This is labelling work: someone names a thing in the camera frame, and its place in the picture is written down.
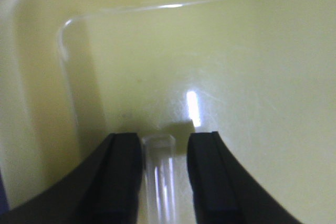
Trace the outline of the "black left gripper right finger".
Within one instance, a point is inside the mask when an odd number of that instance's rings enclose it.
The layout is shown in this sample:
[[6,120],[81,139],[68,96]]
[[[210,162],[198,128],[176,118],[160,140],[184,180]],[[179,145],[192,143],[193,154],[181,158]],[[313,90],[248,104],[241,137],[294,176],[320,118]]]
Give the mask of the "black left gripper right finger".
[[218,132],[190,135],[187,171],[197,223],[299,223],[244,169]]

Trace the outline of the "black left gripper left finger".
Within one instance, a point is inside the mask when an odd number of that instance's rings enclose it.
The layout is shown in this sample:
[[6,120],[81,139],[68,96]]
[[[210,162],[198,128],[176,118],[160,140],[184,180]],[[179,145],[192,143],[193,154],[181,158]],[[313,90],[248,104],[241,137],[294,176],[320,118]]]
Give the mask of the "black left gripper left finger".
[[136,223],[142,181],[136,133],[109,134],[71,173],[1,223]]

